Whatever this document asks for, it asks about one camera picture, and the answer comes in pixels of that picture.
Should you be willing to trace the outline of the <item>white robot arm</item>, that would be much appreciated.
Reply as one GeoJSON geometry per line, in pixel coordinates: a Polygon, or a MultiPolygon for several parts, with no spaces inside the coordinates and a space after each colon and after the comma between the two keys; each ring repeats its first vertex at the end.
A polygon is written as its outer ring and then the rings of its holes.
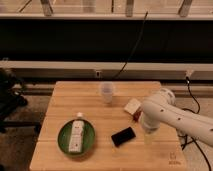
{"type": "Polygon", "coordinates": [[[167,88],[146,97],[139,117],[144,131],[152,134],[159,129],[160,123],[165,123],[213,147],[213,118],[184,111],[174,103],[175,95],[167,88]]]}

